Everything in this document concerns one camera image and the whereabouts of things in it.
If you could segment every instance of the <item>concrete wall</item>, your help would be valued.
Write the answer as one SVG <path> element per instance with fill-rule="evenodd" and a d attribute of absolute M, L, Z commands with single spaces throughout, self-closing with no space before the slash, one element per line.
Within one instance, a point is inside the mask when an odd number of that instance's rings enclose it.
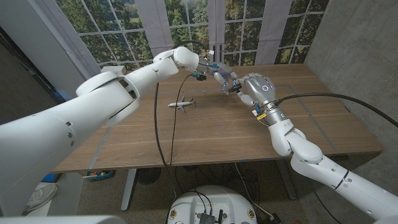
<path fill-rule="evenodd" d="M 76 97 L 83 78 L 26 0 L 0 1 L 0 26 L 66 100 Z"/>
<path fill-rule="evenodd" d="M 305 64 L 333 93 L 363 100 L 398 120 L 398 3 L 330 0 Z M 377 157 L 350 156 L 342 165 L 398 195 L 398 128 L 361 105 L 346 107 L 383 145 Z M 319 189 L 342 223 L 371 223 L 333 191 Z M 314 223 L 335 223 L 308 210 Z"/>

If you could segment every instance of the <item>white model airplane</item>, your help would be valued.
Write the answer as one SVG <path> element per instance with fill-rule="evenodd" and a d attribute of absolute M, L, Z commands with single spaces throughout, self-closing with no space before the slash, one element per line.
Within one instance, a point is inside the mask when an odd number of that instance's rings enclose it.
<path fill-rule="evenodd" d="M 187 106 L 187 105 L 195 106 L 195 102 L 193 101 L 193 98 L 191 98 L 191 100 L 188 102 L 184 102 L 184 96 L 182 96 L 181 100 L 177 103 L 177 105 L 175 105 L 175 103 L 171 103 L 168 106 L 171 106 L 171 107 L 177 106 L 177 109 L 181 109 L 183 112 L 185 112 L 184 106 Z"/>

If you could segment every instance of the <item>white sneaker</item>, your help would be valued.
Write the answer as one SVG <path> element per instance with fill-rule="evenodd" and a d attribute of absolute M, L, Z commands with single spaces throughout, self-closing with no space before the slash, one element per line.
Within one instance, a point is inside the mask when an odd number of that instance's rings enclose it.
<path fill-rule="evenodd" d="M 43 207 L 47 202 L 54 197 L 57 192 L 58 186 L 55 183 L 48 184 L 41 189 L 37 189 L 32 193 L 30 199 L 25 207 L 25 212 L 31 212 L 38 208 Z"/>

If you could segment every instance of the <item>table top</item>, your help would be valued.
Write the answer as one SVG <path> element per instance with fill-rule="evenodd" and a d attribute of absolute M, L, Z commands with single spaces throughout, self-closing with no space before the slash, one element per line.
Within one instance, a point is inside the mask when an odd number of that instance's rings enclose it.
<path fill-rule="evenodd" d="M 234 67 L 238 76 L 257 72 L 271 78 L 277 98 L 295 93 L 329 92 L 303 64 Z M 159 139 L 166 163 L 170 163 L 174 108 L 182 80 L 181 71 L 159 84 L 157 120 Z M 221 92 L 213 78 L 188 78 L 180 98 L 195 99 L 177 110 L 172 166 L 280 159 L 271 144 L 266 126 L 253 116 L 232 93 Z M 54 172 L 162 167 L 154 129 L 154 88 L 141 99 L 138 111 L 120 125 L 98 130 L 59 164 Z M 325 155 L 375 153 L 382 150 L 376 138 L 352 115 L 339 99 L 307 97 L 284 101 L 280 107 L 307 139 Z"/>

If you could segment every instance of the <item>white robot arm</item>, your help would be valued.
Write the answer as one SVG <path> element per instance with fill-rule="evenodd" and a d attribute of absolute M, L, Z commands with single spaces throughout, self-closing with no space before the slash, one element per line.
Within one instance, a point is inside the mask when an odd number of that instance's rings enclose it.
<path fill-rule="evenodd" d="M 185 47 L 162 52 L 154 63 L 125 76 L 101 73 L 77 89 L 77 98 L 0 126 L 0 209 L 20 215 L 41 179 L 104 124 L 132 115 L 141 96 L 178 72 L 194 71 L 199 56 Z"/>
<path fill-rule="evenodd" d="M 269 124 L 272 145 L 281 156 L 293 153 L 292 168 L 332 188 L 375 220 L 398 215 L 398 197 L 348 171 L 322 154 L 276 104 L 275 86 L 269 78 L 250 73 L 240 79 Z"/>

